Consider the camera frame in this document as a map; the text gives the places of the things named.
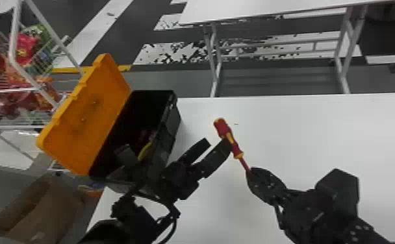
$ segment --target gray floor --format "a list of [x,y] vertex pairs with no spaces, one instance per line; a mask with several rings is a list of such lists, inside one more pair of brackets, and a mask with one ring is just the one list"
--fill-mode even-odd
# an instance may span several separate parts
[[[173,90],[178,97],[208,97],[211,76],[208,70],[125,72],[125,80],[134,90]],[[58,90],[72,90],[76,75],[56,79]],[[352,93],[395,92],[395,74],[386,65],[352,66],[348,73]],[[221,97],[250,95],[308,95],[340,93],[334,67],[292,67],[266,69],[228,69],[223,71]]]
[[[34,182],[36,177],[0,169],[0,211],[7,206],[13,199],[15,199],[22,189],[26,188],[30,183]],[[71,188],[76,188],[81,179],[73,179],[66,175],[61,176],[61,179],[67,183]],[[86,227],[90,222],[93,211],[97,205],[97,199],[84,198],[84,206],[77,214],[76,220],[72,228],[68,231],[66,236],[61,240],[60,244],[75,244],[86,232]],[[1,244],[15,244],[17,241],[0,238]]]

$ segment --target screwdriver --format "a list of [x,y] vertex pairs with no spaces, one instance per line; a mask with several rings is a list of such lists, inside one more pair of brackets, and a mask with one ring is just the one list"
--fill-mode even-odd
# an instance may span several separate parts
[[214,127],[216,127],[217,133],[221,139],[226,138],[231,144],[231,150],[233,152],[234,158],[240,160],[246,173],[250,173],[251,169],[247,165],[246,161],[243,159],[244,153],[238,147],[238,143],[235,141],[233,136],[233,131],[229,128],[224,118],[218,118],[214,121]]

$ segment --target yellow toolbox lid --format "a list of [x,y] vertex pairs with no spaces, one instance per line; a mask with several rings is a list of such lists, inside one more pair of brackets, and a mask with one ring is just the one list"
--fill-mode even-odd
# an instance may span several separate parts
[[43,128],[37,146],[69,170],[87,175],[130,93],[112,57],[99,55]]

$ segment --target table surface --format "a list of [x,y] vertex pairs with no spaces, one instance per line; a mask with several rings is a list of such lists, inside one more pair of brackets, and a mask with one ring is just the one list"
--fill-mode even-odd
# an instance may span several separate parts
[[[265,167],[292,189],[311,189],[334,168],[360,179],[359,215],[395,241],[395,94],[179,99],[182,116],[170,160],[206,137],[224,117],[245,159]],[[106,189],[89,228],[108,219],[120,194]],[[156,219],[166,210],[139,199]],[[253,196],[232,156],[186,201],[168,242],[291,244],[274,209]]]
[[188,0],[180,25],[390,2],[391,0]]

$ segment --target black cable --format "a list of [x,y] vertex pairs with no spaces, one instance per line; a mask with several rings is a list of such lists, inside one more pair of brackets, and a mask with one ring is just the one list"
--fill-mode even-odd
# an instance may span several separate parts
[[[157,199],[156,197],[154,197],[154,196],[152,196],[152,195],[149,195],[149,194],[146,194],[146,193],[142,193],[141,191],[137,191],[137,192],[135,193],[135,195],[138,196],[138,197],[142,197],[142,198],[145,198],[145,199],[148,199],[148,200],[157,202],[157,203],[159,203],[159,204],[165,206],[167,209],[170,210],[170,206],[169,206],[168,204],[166,204],[165,202],[160,201],[159,199]],[[158,219],[157,219],[157,222],[160,221],[161,219],[165,218],[165,217],[166,217],[166,216],[161,217],[161,218],[158,218]],[[177,219],[175,219],[175,221],[174,221],[172,224],[173,224],[173,225],[172,225],[172,229],[170,230],[169,234],[168,234],[163,240],[161,240],[160,242],[158,242],[157,244],[165,244],[167,241],[169,241],[170,238],[172,238],[173,234],[174,234],[175,231],[176,231]]]
[[173,222],[173,225],[172,225],[172,229],[170,229],[169,234],[167,234],[167,236],[163,240],[158,242],[158,244],[165,244],[166,242],[168,242],[170,240],[170,238],[172,238],[173,234],[176,231],[176,224],[177,224],[177,220],[175,219],[175,221]]

